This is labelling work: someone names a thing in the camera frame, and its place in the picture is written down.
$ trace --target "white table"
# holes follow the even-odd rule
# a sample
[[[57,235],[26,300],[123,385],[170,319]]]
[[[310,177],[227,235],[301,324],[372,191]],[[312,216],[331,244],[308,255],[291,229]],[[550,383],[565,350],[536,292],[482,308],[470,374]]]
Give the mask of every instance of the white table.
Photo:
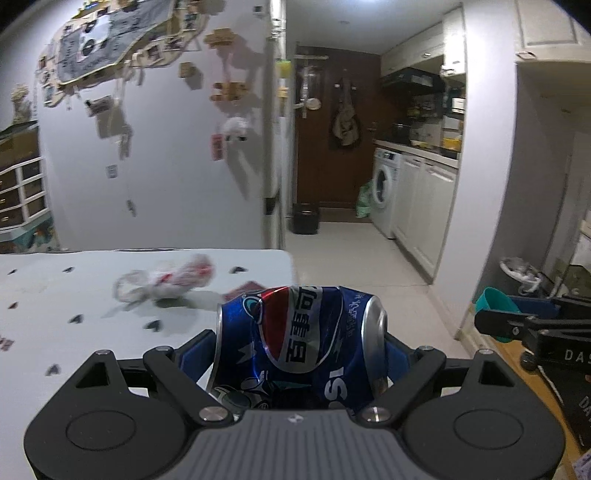
[[[209,255],[216,272],[207,287],[187,293],[182,306],[163,308],[146,301],[129,308],[113,298],[113,283],[121,275],[164,262],[181,265],[195,253]],[[248,271],[231,274],[237,266]],[[69,267],[74,270],[64,272]],[[141,358],[155,346],[177,348],[204,329],[215,331],[222,294],[248,281],[264,287],[295,283],[290,255],[279,250],[0,255],[0,338],[6,339],[0,343],[0,476],[34,479],[22,448],[24,432],[94,351]],[[69,323],[80,314],[81,323]],[[161,321],[159,332],[145,329],[155,320]],[[4,351],[7,340],[14,343]],[[47,376],[52,365],[61,373]],[[208,377],[209,372],[199,382],[203,388]]]

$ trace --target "washing machine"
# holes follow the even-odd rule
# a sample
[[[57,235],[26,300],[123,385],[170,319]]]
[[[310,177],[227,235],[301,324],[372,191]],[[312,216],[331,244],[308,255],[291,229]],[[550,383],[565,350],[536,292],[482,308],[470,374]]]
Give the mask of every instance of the washing machine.
[[[392,222],[402,154],[383,148],[374,153],[374,177],[370,218],[387,238],[394,238]]]

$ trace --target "brown door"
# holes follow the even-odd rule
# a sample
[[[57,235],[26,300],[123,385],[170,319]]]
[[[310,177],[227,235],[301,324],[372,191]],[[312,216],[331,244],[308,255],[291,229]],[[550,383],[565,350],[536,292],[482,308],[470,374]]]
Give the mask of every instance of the brown door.
[[[361,185],[371,179],[374,165],[374,128],[379,132],[404,117],[401,99],[387,95],[380,85],[380,56],[333,48],[298,47],[298,54],[328,55],[328,60],[310,60],[313,78],[310,96],[322,107],[295,112],[297,135],[297,201],[321,207],[353,208]],[[300,98],[304,61],[297,61],[295,97]],[[353,149],[335,148],[330,138],[332,122],[339,107],[343,77],[355,88],[353,106],[361,124],[361,143]]]

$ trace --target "triangular cutout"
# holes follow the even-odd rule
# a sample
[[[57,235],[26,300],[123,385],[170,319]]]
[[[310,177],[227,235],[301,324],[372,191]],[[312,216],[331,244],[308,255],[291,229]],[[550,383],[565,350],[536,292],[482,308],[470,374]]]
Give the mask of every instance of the triangular cutout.
[[[109,385],[109,375],[104,363],[94,364],[90,371],[78,382],[76,388],[106,387]]]
[[[479,383],[482,385],[495,385],[497,387],[513,387],[515,385],[496,362],[484,362],[482,372],[480,372]]]

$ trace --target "soda can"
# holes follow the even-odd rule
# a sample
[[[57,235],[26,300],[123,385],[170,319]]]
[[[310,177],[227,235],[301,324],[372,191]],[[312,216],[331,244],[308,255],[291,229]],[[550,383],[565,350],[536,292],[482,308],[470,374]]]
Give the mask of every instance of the soda can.
[[[280,287],[219,306],[207,390],[234,413],[248,408],[347,408],[387,388],[379,298],[344,287]]]

